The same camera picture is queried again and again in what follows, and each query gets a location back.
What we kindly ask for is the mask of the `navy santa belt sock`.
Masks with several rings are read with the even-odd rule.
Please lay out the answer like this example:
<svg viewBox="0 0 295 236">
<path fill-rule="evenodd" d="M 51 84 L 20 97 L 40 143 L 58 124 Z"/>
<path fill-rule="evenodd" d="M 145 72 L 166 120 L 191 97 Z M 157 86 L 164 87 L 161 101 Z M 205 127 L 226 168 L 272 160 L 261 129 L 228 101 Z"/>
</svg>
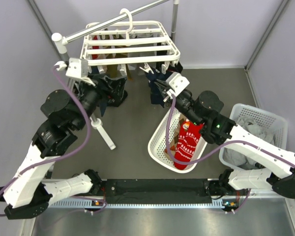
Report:
<svg viewBox="0 0 295 236">
<path fill-rule="evenodd" d="M 165 75 L 162 74 L 162 73 L 157 73 L 157 72 L 149 72 L 149 73 L 145 73 L 145 76 L 146 78 L 148 79 L 148 85 L 150 87 L 150 90 L 151 90 L 151 93 L 154 94 L 154 93 L 159 93 L 155 87 L 154 87 L 154 84 L 153 82 L 156 80 L 156 79 L 159 79 L 159 80 L 163 80 L 165 81 Z"/>
</svg>

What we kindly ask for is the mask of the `white clip sock hanger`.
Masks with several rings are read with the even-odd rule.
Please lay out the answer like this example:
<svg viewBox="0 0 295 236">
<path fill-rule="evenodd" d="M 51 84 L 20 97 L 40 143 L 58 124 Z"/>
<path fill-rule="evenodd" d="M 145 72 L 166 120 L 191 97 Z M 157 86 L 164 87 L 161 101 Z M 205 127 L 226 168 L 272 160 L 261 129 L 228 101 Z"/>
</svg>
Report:
<svg viewBox="0 0 295 236">
<path fill-rule="evenodd" d="M 157 56 L 157 51 L 167 51 L 166 56 Z M 100 54 L 93 60 L 92 54 Z M 159 21 L 120 21 L 104 29 L 98 30 L 84 37 L 81 59 L 87 59 L 89 67 L 106 67 L 108 65 L 156 63 L 164 61 L 162 72 L 166 72 L 169 64 L 177 64 L 180 51 L 164 26 Z"/>
</svg>

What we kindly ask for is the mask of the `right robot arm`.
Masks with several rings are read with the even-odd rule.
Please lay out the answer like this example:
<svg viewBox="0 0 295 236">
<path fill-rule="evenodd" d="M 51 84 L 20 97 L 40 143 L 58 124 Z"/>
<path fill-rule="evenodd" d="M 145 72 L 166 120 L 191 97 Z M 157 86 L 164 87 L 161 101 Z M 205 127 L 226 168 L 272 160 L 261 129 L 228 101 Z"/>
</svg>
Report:
<svg viewBox="0 0 295 236">
<path fill-rule="evenodd" d="M 224 104 L 218 96 L 209 90 L 203 91 L 197 99 L 186 89 L 189 81 L 180 74 L 166 81 L 154 80 L 165 103 L 171 108 L 165 131 L 166 151 L 173 163 L 182 166 L 193 165 L 208 158 L 196 154 L 200 139 L 208 144 L 217 144 L 243 154 L 261 164 L 263 168 L 252 170 L 226 170 L 220 178 L 220 190 L 227 195 L 241 189 L 272 189 L 275 193 L 295 199 L 295 153 L 278 148 L 251 132 L 246 131 L 232 119 L 222 115 Z M 188 128 L 200 127 L 196 132 L 186 130 L 178 137 L 175 152 L 184 157 L 179 160 L 172 154 L 169 132 L 174 110 L 187 118 Z"/>
</svg>

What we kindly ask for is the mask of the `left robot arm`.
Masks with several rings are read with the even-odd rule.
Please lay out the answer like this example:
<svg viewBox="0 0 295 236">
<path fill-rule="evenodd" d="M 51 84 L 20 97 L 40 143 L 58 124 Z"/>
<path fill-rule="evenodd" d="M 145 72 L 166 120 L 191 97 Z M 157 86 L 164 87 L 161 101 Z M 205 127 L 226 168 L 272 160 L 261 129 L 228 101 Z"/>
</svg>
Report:
<svg viewBox="0 0 295 236">
<path fill-rule="evenodd" d="M 41 106 L 46 120 L 34 134 L 25 159 L 13 179 L 0 187 L 0 216 L 9 220 L 31 219 L 50 205 L 79 194 L 96 195 L 102 180 L 94 170 L 67 180 L 42 183 L 57 161 L 78 153 L 90 138 L 90 117 L 107 89 L 99 78 L 81 82 L 78 93 L 67 86 L 51 92 Z"/>
</svg>

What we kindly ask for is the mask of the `dark blue sock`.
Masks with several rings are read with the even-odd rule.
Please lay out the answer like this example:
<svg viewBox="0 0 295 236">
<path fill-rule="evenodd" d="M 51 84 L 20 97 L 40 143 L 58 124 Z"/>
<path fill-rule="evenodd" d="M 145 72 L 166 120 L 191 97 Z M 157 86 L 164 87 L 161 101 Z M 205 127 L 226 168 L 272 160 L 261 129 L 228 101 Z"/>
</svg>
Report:
<svg viewBox="0 0 295 236">
<path fill-rule="evenodd" d="M 98 68 L 97 68 L 97 66 L 92 66 L 91 67 L 91 72 L 89 73 L 89 77 L 91 78 L 91 80 L 92 80 L 92 77 L 94 76 L 94 75 L 106 75 L 106 74 L 100 74 L 99 73 L 99 70 L 98 70 Z M 99 109 L 100 109 L 100 113 L 101 113 L 101 116 L 104 116 L 104 114 L 105 114 L 105 111 L 106 111 L 106 108 L 107 108 L 107 106 L 108 106 L 108 102 L 109 102 L 109 98 L 103 98 L 102 96 L 101 96 L 101 98 L 100 98 L 100 101 L 99 101 L 99 103 L 98 103 L 98 107 L 99 107 Z"/>
</svg>

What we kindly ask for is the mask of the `red hanging sock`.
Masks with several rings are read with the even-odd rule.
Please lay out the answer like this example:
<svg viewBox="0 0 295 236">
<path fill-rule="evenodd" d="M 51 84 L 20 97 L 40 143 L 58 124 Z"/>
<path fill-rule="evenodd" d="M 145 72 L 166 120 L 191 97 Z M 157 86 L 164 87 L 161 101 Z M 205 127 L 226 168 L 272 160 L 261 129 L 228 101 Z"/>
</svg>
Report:
<svg viewBox="0 0 295 236">
<path fill-rule="evenodd" d="M 94 35 L 94 36 L 93 36 L 93 40 L 95 40 L 95 41 L 98 40 L 97 35 Z M 93 49 L 93 50 L 98 50 L 98 49 L 99 49 L 99 46 L 98 46 L 98 45 L 94 45 L 94 46 L 92 46 L 92 49 Z M 91 57 L 92 57 L 93 60 L 98 59 L 99 56 L 101 56 L 101 55 L 100 55 L 100 54 L 92 54 L 92 55 L 91 55 Z"/>
</svg>

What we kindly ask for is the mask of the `argyle beige orange sock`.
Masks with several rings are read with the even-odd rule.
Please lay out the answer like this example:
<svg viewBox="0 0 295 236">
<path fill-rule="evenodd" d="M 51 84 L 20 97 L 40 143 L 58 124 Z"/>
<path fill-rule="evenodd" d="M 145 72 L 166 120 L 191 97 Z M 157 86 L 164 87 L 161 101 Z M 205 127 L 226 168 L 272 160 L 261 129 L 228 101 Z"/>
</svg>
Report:
<svg viewBox="0 0 295 236">
<path fill-rule="evenodd" d="M 186 162 L 187 159 L 185 157 L 183 157 L 181 154 L 176 154 L 176 149 L 177 149 L 177 145 L 179 143 L 179 135 L 180 133 L 185 133 L 185 131 L 180 131 L 181 130 L 181 126 L 183 125 L 183 123 L 186 121 L 186 117 L 179 113 L 176 115 L 176 119 L 174 120 L 174 116 L 173 116 L 173 120 L 172 120 L 172 124 L 171 124 L 171 128 L 170 128 L 170 151 L 172 156 L 182 162 Z"/>
</svg>

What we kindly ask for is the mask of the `white rack base foot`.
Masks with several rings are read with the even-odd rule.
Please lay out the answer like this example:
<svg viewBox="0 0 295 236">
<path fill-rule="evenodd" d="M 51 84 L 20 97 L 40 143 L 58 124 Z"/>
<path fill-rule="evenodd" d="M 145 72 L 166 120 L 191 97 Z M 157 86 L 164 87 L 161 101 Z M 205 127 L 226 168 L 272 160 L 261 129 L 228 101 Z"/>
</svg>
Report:
<svg viewBox="0 0 295 236">
<path fill-rule="evenodd" d="M 109 149 L 114 150 L 116 148 L 116 145 L 113 142 L 113 140 L 110 138 L 106 130 L 104 129 L 101 119 L 96 117 L 94 118 L 91 117 L 90 119 L 91 119 L 92 128 L 98 131 L 98 133 L 101 135 L 101 137 L 103 138 L 103 140 L 105 141 Z"/>
</svg>

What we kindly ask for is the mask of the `red patterned christmas sock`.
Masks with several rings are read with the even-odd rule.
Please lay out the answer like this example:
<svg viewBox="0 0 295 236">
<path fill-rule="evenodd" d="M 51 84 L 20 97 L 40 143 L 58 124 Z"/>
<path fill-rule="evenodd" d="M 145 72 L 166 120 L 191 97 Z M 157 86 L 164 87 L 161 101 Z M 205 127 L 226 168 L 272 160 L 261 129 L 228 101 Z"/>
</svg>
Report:
<svg viewBox="0 0 295 236">
<path fill-rule="evenodd" d="M 203 124 L 195 125 L 190 121 L 184 121 L 182 123 L 174 155 L 176 160 L 181 162 L 191 161 L 199 139 L 201 138 L 200 130 L 202 128 Z"/>
</svg>

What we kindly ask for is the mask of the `silver horizontal rack bar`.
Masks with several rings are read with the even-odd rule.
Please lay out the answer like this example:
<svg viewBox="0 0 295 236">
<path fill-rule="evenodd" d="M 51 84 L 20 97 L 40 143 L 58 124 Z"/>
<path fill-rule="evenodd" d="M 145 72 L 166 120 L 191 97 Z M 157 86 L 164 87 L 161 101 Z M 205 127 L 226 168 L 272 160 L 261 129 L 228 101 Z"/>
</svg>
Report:
<svg viewBox="0 0 295 236">
<path fill-rule="evenodd" d="M 157 1 L 154 1 L 152 3 L 149 3 L 147 5 L 144 5 L 142 7 L 139 7 L 137 9 L 134 9 L 132 11 L 129 11 L 127 9 L 122 9 L 124 11 L 122 11 L 117 17 L 114 17 L 110 20 L 107 20 L 107 21 L 104 21 L 102 23 L 97 23 L 95 24 L 94 26 L 92 27 L 88 27 L 88 28 L 85 28 L 81 31 L 78 31 L 74 34 L 71 34 L 69 36 L 62 36 L 60 33 L 56 32 L 56 33 L 53 33 L 52 36 L 51 36 L 51 40 L 52 42 L 54 43 L 54 45 L 56 46 L 56 49 L 57 51 L 61 54 L 61 55 L 64 55 L 67 53 L 67 48 L 66 48 L 66 45 L 68 43 L 71 43 L 81 37 L 84 37 L 88 34 L 91 34 L 93 32 L 96 32 L 98 30 L 101 30 L 101 29 L 104 29 L 105 27 L 108 27 L 112 24 L 115 24 L 115 23 L 118 23 L 120 22 L 121 20 L 124 20 L 124 19 L 131 19 L 134 15 L 137 15 L 141 12 L 144 12 L 144 11 L 147 11 L 151 8 L 154 8 L 156 6 L 159 6 L 165 2 L 168 2 L 167 0 L 157 0 Z"/>
</svg>

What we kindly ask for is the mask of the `far silver rack pole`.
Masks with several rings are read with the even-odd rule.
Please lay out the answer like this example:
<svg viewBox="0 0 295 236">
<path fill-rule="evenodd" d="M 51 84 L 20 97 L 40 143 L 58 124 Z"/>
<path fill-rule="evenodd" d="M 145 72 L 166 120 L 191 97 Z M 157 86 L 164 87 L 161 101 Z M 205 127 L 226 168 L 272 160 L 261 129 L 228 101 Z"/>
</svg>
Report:
<svg viewBox="0 0 295 236">
<path fill-rule="evenodd" d="M 171 24 L 171 40 L 173 42 L 175 41 L 175 37 L 176 37 L 179 2 L 180 0 L 173 1 L 172 24 Z"/>
</svg>

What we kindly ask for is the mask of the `grey clothes in basket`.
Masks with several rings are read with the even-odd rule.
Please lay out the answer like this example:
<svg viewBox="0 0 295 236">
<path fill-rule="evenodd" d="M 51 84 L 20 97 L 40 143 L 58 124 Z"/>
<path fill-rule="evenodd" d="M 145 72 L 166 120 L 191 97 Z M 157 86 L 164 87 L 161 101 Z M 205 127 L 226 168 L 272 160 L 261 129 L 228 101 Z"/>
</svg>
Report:
<svg viewBox="0 0 295 236">
<path fill-rule="evenodd" d="M 248 116 L 241 116 L 237 119 L 236 123 L 252 135 L 261 138 L 262 140 L 271 143 L 272 145 L 275 144 L 274 133 L 271 131 L 267 131 L 265 128 L 259 126 L 253 118 Z M 264 168 L 264 166 L 260 163 L 257 163 L 251 158 L 229 148 L 225 148 L 223 158 L 227 163 L 240 167 L 244 170 Z"/>
</svg>

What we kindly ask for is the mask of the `white rectangular mesh basket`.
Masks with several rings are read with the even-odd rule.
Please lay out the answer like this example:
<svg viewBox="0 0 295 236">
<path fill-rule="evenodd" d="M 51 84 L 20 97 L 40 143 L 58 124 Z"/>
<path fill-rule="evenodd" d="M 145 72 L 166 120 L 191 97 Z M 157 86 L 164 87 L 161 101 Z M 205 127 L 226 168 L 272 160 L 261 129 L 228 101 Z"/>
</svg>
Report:
<svg viewBox="0 0 295 236">
<path fill-rule="evenodd" d="M 230 119 L 236 122 L 241 116 L 251 117 L 259 126 L 265 128 L 267 131 L 273 132 L 275 137 L 274 145 L 282 149 L 286 148 L 288 123 L 284 118 L 249 105 L 235 104 L 232 108 Z M 224 150 L 225 148 L 222 148 L 219 152 L 220 161 L 225 166 L 232 169 L 241 169 L 240 167 L 231 165 L 224 160 Z"/>
</svg>

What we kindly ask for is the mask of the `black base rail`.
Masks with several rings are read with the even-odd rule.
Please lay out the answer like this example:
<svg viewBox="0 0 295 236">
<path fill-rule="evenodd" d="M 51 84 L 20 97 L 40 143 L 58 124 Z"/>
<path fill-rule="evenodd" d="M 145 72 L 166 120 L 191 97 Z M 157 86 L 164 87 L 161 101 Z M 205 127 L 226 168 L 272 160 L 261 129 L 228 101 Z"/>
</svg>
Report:
<svg viewBox="0 0 295 236">
<path fill-rule="evenodd" d="M 202 179 L 109 179 L 105 199 L 110 204 L 211 203 Z"/>
</svg>

